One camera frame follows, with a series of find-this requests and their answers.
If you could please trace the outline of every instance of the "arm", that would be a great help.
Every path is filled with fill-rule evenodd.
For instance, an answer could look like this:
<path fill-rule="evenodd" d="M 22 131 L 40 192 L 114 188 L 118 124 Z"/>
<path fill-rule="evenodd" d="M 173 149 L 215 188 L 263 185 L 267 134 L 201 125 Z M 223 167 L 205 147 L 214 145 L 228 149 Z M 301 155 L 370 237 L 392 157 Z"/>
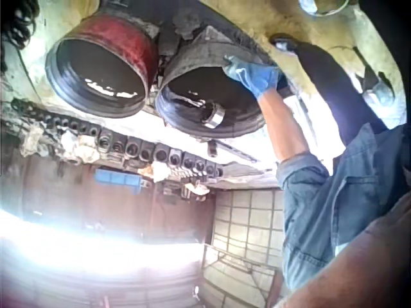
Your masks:
<path fill-rule="evenodd" d="M 224 67 L 226 75 L 241 82 L 257 98 L 279 161 L 308 151 L 301 127 L 276 91 L 281 74 L 278 67 L 244 62 L 235 56 L 227 59 L 231 65 Z"/>
<path fill-rule="evenodd" d="M 310 150 L 301 127 L 274 88 L 266 90 L 258 103 L 267 123 L 274 153 L 280 162 Z"/>

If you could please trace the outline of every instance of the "white tile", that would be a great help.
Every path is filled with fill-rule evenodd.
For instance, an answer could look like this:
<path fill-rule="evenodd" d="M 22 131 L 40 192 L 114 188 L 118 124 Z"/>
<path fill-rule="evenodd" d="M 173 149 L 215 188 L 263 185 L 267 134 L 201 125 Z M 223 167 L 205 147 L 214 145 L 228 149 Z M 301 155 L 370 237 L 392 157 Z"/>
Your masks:
<path fill-rule="evenodd" d="M 269 254 L 276 257 L 281 257 L 283 255 L 283 251 L 282 248 L 270 248 Z"/>
<path fill-rule="evenodd" d="M 270 237 L 270 231 L 250 228 L 249 232 L 249 243 L 257 244 L 260 246 L 268 246 L 268 238 Z"/>
<path fill-rule="evenodd" d="M 231 191 L 218 191 L 216 195 L 216 206 L 225 205 L 231 206 Z"/>
<path fill-rule="evenodd" d="M 278 230 L 284 230 L 284 212 L 281 210 L 275 210 L 272 216 L 272 228 Z"/>
<path fill-rule="evenodd" d="M 285 239 L 284 232 L 272 231 L 270 247 L 276 248 L 278 250 L 283 250 L 284 239 Z"/>
<path fill-rule="evenodd" d="M 275 257 L 273 255 L 268 256 L 268 264 L 271 266 L 276 266 L 278 268 L 283 267 L 283 258 L 281 257 Z"/>
<path fill-rule="evenodd" d="M 230 221 L 230 207 L 216 207 L 216 218 L 221 220 Z"/>
<path fill-rule="evenodd" d="M 220 235 L 225 235 L 225 236 L 229 235 L 229 224 L 228 223 L 224 223 L 223 221 L 218 221 L 218 220 L 216 220 L 214 223 L 215 223 L 214 230 L 216 233 Z"/>
<path fill-rule="evenodd" d="M 271 210 L 251 210 L 250 226 L 270 228 Z"/>
<path fill-rule="evenodd" d="M 253 209 L 272 209 L 272 191 L 253 191 L 251 207 Z"/>
<path fill-rule="evenodd" d="M 213 246 L 222 250 L 226 250 L 227 249 L 227 242 L 223 242 L 219 239 L 214 239 L 213 241 Z"/>
<path fill-rule="evenodd" d="M 248 243 L 247 249 L 253 250 L 255 252 L 267 253 L 267 247 L 256 246 L 254 244 Z"/>
<path fill-rule="evenodd" d="M 233 223 L 249 224 L 249 209 L 232 209 L 231 221 Z"/>
<path fill-rule="evenodd" d="M 247 227 L 231 225 L 230 238 L 245 242 L 247 240 Z"/>
<path fill-rule="evenodd" d="M 236 239 L 233 239 L 233 238 L 230 238 L 230 244 L 245 248 L 245 242 L 237 241 Z"/>
<path fill-rule="evenodd" d="M 251 191 L 234 191 L 232 205 L 235 207 L 250 207 Z"/>
<path fill-rule="evenodd" d="M 267 255 L 265 253 L 259 253 L 259 252 L 252 252 L 250 250 L 247 250 L 245 253 L 245 257 L 247 259 L 257 261 L 260 263 L 266 263 Z"/>
<path fill-rule="evenodd" d="M 279 189 L 274 192 L 274 209 L 284 210 L 284 191 Z"/>
<path fill-rule="evenodd" d="M 240 247 L 233 246 L 233 245 L 230 244 L 229 245 L 229 252 L 231 252 L 235 255 L 239 255 L 240 257 L 245 257 L 245 248 L 240 248 Z"/>

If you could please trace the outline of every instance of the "shirt sleeve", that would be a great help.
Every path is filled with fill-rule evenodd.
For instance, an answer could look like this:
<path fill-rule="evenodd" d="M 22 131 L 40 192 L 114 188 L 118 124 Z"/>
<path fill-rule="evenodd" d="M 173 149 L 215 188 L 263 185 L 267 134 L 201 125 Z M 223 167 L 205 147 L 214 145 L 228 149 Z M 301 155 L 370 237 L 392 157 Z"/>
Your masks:
<path fill-rule="evenodd" d="M 326 249 L 331 224 L 324 207 L 328 178 L 327 169 L 309 152 L 282 162 L 277 171 L 284 190 L 283 273 L 291 290 L 305 284 L 332 258 Z"/>

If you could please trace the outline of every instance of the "garage wall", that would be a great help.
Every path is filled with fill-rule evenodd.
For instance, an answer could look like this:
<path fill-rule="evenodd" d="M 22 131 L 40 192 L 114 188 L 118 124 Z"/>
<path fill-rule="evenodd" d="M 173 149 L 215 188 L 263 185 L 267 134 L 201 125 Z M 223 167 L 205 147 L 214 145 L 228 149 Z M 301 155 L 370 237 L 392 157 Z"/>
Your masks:
<path fill-rule="evenodd" d="M 50 158 L 11 156 L 0 177 L 0 205 L 26 221 L 73 232 L 99 226 L 105 235 L 171 243 L 211 234 L 214 198 L 171 200 L 154 189 L 101 184 L 93 166 L 59 164 Z M 7 307 L 201 307 L 193 296 L 202 281 L 201 262 L 178 269 L 142 269 L 124 277 L 92 277 L 35 266 L 3 243 L 3 298 Z"/>
<path fill-rule="evenodd" d="M 73 231 L 98 227 L 111 235 L 195 236 L 200 242 L 211 233 L 214 198 L 170 200 L 155 187 L 135 194 L 133 187 L 96 182 L 95 169 L 38 156 L 23 158 L 15 150 L 8 171 L 0 177 L 0 204 L 24 220 Z"/>
<path fill-rule="evenodd" d="M 288 294 L 285 286 L 274 290 L 274 277 L 283 284 L 283 209 L 277 189 L 217 192 L 202 299 L 213 307 L 265 307 L 274 293 L 275 302 Z"/>

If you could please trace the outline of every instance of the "mechanic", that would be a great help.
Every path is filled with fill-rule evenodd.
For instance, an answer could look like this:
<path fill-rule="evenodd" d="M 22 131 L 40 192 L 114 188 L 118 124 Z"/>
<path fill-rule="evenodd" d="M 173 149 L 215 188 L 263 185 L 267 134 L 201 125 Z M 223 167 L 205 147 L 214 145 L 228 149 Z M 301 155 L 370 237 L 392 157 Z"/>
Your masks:
<path fill-rule="evenodd" d="M 284 35 L 274 36 L 272 42 L 289 53 L 306 47 Z M 227 59 L 231 65 L 224 68 L 226 75 L 242 82 L 257 98 L 280 162 L 277 179 L 284 189 L 286 236 L 283 274 L 287 286 L 296 290 L 409 191 L 400 159 L 404 126 L 388 130 L 343 68 L 324 55 L 324 69 L 309 76 L 317 88 L 319 80 L 328 81 L 321 94 L 326 92 L 326 103 L 347 145 L 334 175 L 329 176 L 310 153 L 300 126 L 276 91 L 279 68 L 235 56 Z"/>

